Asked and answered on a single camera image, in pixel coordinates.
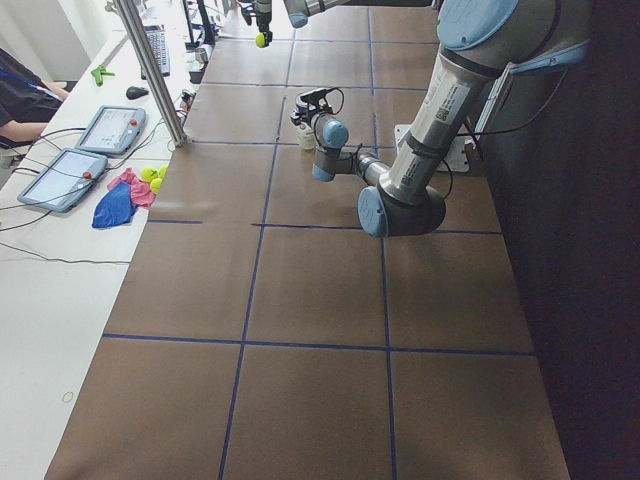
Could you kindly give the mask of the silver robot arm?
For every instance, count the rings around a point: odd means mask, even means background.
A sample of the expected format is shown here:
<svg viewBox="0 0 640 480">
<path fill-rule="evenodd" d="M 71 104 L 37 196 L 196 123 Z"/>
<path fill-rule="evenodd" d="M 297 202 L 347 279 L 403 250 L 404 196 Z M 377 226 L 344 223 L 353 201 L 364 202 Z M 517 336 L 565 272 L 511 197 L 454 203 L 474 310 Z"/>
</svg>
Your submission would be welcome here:
<svg viewBox="0 0 640 480">
<path fill-rule="evenodd" d="M 272 21 L 272 0 L 257 0 L 252 2 L 253 11 L 259 33 L 255 42 L 259 48 L 270 45 L 273 32 L 270 29 Z M 346 4 L 341 0 L 285 0 L 284 5 L 291 26 L 294 29 L 304 27 L 311 16 L 325 12 L 328 9 Z"/>
<path fill-rule="evenodd" d="M 446 213 L 429 181 L 445 159 L 485 85 L 505 69 L 514 73 L 559 69 L 580 62 L 589 42 L 590 1 L 446 1 L 440 8 L 440 42 L 427 94 L 402 137 L 393 165 L 360 151 L 346 152 L 349 132 L 326 90 L 299 95 L 291 115 L 316 138 L 312 174 L 331 181 L 353 174 L 367 184 L 358 198 L 359 221 L 373 237 L 423 235 Z"/>
</svg>

